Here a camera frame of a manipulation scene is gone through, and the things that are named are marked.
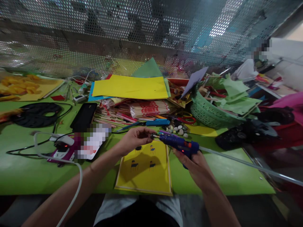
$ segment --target green table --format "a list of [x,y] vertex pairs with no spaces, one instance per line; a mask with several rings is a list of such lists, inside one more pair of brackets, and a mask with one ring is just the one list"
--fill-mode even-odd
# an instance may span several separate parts
[[[43,99],[40,102],[54,102],[51,98]],[[0,111],[12,110],[32,102],[2,102]],[[70,124],[76,116],[81,104],[73,106],[72,110],[65,115],[63,124],[57,126],[56,133],[71,132]],[[51,132],[52,126],[46,128],[30,129],[12,125],[0,125],[0,195],[25,195],[25,194],[51,194],[79,172],[74,165],[65,165],[58,168],[56,164],[49,163],[39,157],[24,157],[8,155],[8,150],[23,148],[33,145],[33,130]],[[189,139],[198,142],[201,146],[223,152],[211,137],[189,134]],[[98,155],[109,150],[121,138],[123,134],[112,134],[101,146]],[[38,135],[38,142],[49,138],[48,135]],[[55,150],[52,142],[39,146],[42,153],[49,153]],[[21,151],[21,153],[35,153],[33,148]],[[250,161],[242,149],[225,152],[228,155]],[[170,152],[170,167],[172,176],[173,191],[176,194],[201,194],[200,189],[195,185],[188,170],[182,167],[175,155]],[[214,154],[205,154],[205,158],[226,195],[252,195],[252,194],[273,194],[275,191],[264,179],[263,175],[256,169],[240,164],[233,160],[226,159]],[[90,165],[84,162],[82,168]],[[103,181],[95,189],[95,193],[117,193],[131,194],[133,192],[114,190],[114,185],[119,169],[119,163],[107,174]]]

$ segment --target black phone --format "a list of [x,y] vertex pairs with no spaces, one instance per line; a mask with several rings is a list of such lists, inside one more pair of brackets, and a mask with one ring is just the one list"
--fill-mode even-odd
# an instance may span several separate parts
[[87,102],[82,104],[79,112],[70,125],[70,128],[73,129],[73,132],[86,132],[87,129],[90,128],[90,124],[92,123],[96,108],[97,103]]

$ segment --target green plastic basket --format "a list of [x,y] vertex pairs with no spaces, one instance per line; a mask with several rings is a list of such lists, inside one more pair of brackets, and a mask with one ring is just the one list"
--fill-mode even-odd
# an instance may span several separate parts
[[245,118],[227,113],[212,105],[198,91],[200,84],[197,84],[191,92],[192,105],[190,110],[192,115],[202,124],[214,129],[230,128],[245,121]]

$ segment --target perforated metal panel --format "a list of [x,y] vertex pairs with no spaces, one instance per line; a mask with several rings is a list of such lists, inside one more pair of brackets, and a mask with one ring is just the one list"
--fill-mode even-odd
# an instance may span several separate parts
[[131,75],[154,57],[166,77],[238,67],[292,0],[0,0],[0,67],[91,79]]

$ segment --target white wall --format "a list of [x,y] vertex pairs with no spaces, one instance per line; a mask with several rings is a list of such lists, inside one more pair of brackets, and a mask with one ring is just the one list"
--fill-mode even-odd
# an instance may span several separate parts
[[280,74],[286,86],[298,91],[303,91],[303,42],[272,38],[270,51],[265,54],[269,61],[274,63],[279,61],[279,57],[289,60],[277,64],[276,68],[266,73],[267,76],[274,79]]
[[285,39],[294,41],[303,41],[303,22],[294,31],[284,37]]

